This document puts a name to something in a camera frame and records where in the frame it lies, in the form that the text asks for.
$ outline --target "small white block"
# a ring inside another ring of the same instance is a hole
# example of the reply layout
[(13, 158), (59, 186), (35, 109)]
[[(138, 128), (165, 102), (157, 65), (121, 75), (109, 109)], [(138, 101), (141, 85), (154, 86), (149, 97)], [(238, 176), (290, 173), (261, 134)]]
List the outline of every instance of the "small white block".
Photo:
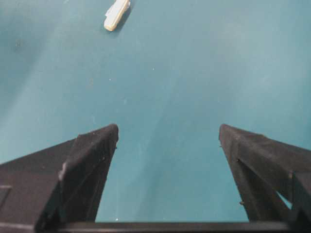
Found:
[(104, 21), (104, 27), (108, 31), (113, 31), (124, 12), (129, 8), (131, 2), (130, 0), (116, 0), (114, 4), (106, 12), (107, 18)]

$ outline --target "black plastic part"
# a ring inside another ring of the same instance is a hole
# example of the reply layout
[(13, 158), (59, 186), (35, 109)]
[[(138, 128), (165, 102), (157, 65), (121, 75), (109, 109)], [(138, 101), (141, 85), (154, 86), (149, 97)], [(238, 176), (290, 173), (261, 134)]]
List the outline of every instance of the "black plastic part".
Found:
[(311, 151), (228, 125), (219, 139), (251, 222), (95, 223), (118, 140), (109, 125), (0, 165), (0, 233), (311, 232)]
[(118, 127), (109, 125), (0, 165), (0, 187), (11, 187), (0, 206), (0, 232), (94, 221), (117, 140)]
[(286, 222), (210, 223), (68, 223), (49, 233), (266, 233), (310, 232), (310, 228)]
[(249, 220), (296, 221), (301, 211), (311, 219), (311, 151), (228, 125), (220, 127), (219, 139)]

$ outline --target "white object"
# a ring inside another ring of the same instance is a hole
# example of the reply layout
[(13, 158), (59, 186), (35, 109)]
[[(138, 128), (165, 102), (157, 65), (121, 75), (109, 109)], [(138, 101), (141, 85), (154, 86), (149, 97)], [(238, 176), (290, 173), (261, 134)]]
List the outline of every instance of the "white object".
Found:
[(107, 18), (104, 22), (104, 27), (108, 31), (113, 31), (116, 28), (117, 24), (122, 18), (122, 15), (129, 8), (130, 4), (130, 0), (116, 0), (114, 4), (108, 9), (105, 14)]

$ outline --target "teal table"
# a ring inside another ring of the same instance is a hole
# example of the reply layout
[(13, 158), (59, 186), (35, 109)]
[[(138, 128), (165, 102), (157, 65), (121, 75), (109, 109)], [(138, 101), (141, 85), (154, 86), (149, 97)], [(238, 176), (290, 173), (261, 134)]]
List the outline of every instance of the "teal table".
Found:
[(219, 126), (311, 149), (311, 1), (0, 0), (0, 163), (120, 128), (98, 221), (245, 221)]

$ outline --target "white plastic piece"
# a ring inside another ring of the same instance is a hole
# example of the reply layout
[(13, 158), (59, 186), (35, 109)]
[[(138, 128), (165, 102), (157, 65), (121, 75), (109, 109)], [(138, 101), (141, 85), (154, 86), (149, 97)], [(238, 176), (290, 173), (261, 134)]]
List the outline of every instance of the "white plastic piece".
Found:
[(116, 0), (114, 4), (108, 9), (105, 14), (107, 18), (104, 22), (104, 27), (108, 31), (113, 31), (116, 28), (117, 24), (122, 18), (122, 15), (130, 7), (130, 4), (130, 0)]

